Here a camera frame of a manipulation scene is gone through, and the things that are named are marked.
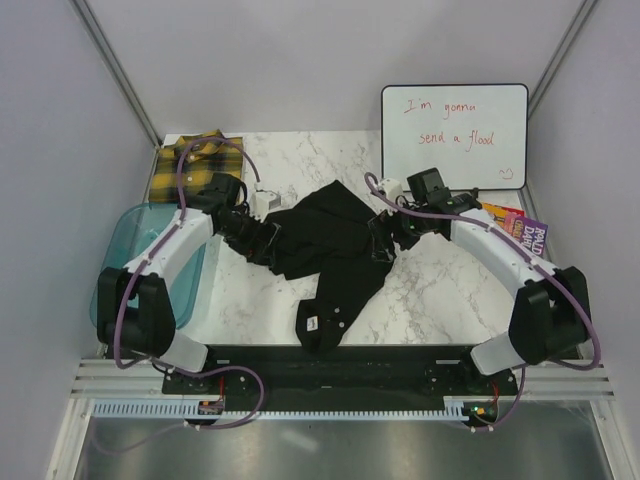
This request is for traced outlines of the black long sleeve shirt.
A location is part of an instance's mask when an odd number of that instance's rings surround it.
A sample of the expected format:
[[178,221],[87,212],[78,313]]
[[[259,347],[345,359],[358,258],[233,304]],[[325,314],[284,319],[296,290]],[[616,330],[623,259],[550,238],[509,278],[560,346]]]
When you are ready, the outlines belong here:
[[318,276],[315,296],[298,303],[296,336],[311,354],[335,349],[384,286],[396,258],[388,238],[372,228],[376,213],[339,181],[294,207],[269,214],[247,260],[295,280]]

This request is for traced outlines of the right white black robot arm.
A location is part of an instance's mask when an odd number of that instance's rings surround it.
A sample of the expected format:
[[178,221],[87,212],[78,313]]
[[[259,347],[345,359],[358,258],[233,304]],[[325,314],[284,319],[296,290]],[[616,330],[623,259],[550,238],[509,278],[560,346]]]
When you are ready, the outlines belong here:
[[458,381],[467,392],[483,392],[501,371],[550,360],[568,367],[561,354],[585,342],[593,346],[588,369],[601,360],[601,344],[590,315],[584,274],[575,267],[561,269],[531,253],[508,235],[470,193],[452,194],[439,171],[431,168],[407,180],[412,198],[402,186],[378,180],[368,172],[365,183],[386,209],[370,221],[373,257],[390,262],[397,249],[413,248],[433,233],[471,254],[513,298],[505,332],[466,354]]

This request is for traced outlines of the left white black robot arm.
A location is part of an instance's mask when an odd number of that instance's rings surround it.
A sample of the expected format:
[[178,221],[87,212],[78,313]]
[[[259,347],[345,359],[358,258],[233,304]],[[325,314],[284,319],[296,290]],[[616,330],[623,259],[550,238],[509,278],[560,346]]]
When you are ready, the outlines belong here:
[[239,178],[218,174],[180,203],[169,225],[149,247],[121,268],[107,267],[97,282],[97,336],[113,348],[135,352],[185,371],[185,382],[208,393],[219,382],[208,348],[178,331],[170,288],[196,251],[219,235],[260,265],[274,260],[280,227],[265,220],[281,206],[279,194],[247,195]]

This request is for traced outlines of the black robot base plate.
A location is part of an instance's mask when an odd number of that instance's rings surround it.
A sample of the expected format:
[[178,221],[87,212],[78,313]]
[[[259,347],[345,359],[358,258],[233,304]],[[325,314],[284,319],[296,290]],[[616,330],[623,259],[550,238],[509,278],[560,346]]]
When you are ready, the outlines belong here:
[[442,406],[447,396],[507,398],[516,394],[508,370],[492,377],[472,376],[459,361],[467,347],[456,345],[340,346],[314,355],[299,346],[213,346],[206,369],[234,371],[206,379],[173,373],[165,394],[222,394],[242,410],[275,407]]

